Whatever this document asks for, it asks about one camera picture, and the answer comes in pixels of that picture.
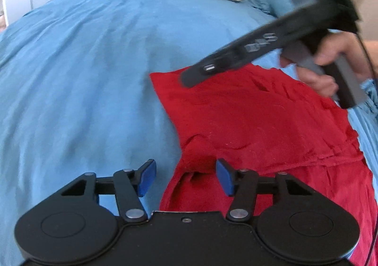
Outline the person right hand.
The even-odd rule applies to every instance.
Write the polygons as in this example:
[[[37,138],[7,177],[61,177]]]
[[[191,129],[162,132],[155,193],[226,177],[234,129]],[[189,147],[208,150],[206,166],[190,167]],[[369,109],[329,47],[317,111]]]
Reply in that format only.
[[[319,44],[315,63],[325,66],[341,54],[345,55],[360,83],[377,76],[377,41],[359,41],[350,32],[330,33]],[[334,78],[328,75],[318,75],[302,67],[297,67],[296,72],[299,81],[323,97],[332,97],[339,88]]]

